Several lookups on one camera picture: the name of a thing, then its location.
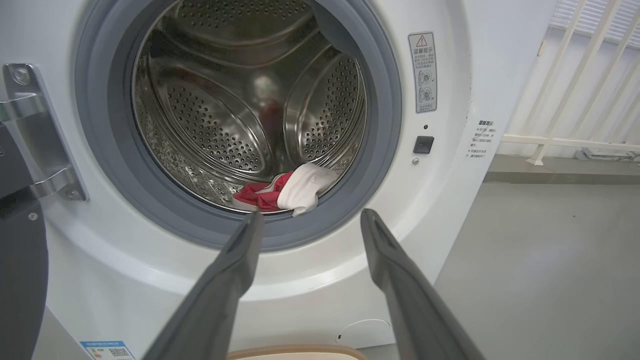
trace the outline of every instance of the metal bracket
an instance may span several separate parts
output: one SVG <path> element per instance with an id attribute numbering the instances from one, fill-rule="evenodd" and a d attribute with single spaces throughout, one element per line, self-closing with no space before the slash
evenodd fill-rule
<path id="1" fill-rule="evenodd" d="M 0 126 L 8 128 L 34 183 L 36 198 L 59 193 L 66 200 L 86 200 L 77 172 L 56 128 L 34 65 L 3 66 L 9 99 L 0 101 Z"/>

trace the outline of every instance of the screw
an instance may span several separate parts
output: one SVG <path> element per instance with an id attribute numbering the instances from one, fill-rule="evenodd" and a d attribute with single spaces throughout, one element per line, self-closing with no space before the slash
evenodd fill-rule
<path id="1" fill-rule="evenodd" d="M 24 67 L 19 67 L 13 70 L 13 80 L 20 85 L 27 85 L 31 79 L 29 78 L 29 72 Z"/>
<path id="2" fill-rule="evenodd" d="M 75 200 L 80 196 L 80 194 L 73 189 L 67 189 L 65 193 L 67 194 L 67 197 L 69 198 L 69 200 Z"/>

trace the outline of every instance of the laundry basket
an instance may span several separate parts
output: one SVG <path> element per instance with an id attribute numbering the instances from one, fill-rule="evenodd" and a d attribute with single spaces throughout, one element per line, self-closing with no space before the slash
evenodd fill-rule
<path id="1" fill-rule="evenodd" d="M 337 345 L 286 345 L 231 352 L 227 360 L 367 360 L 358 350 Z"/>

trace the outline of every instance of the sticker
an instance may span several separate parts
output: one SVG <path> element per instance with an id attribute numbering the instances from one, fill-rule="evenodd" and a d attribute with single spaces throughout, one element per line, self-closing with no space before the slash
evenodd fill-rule
<path id="1" fill-rule="evenodd" d="M 80 345 L 91 355 L 100 360 L 134 360 L 131 352 L 122 341 L 80 341 Z"/>
<path id="2" fill-rule="evenodd" d="M 409 35 L 409 48 L 413 60 L 415 112 L 435 111 L 438 107 L 438 80 L 433 33 Z"/>
<path id="3" fill-rule="evenodd" d="M 471 141 L 467 146 L 466 159 L 483 159 L 488 154 L 488 149 L 491 144 L 498 140 L 495 137 L 495 126 L 493 121 L 480 120 L 475 126 L 474 134 L 471 136 Z"/>

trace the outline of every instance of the laundry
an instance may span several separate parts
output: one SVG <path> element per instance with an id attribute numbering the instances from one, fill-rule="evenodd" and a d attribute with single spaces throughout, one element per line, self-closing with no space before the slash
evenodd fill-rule
<path id="1" fill-rule="evenodd" d="M 267 183 L 249 183 L 233 196 L 233 205 L 247 211 L 293 210 L 293 216 L 316 208 L 318 194 L 338 179 L 333 170 L 306 163 Z"/>

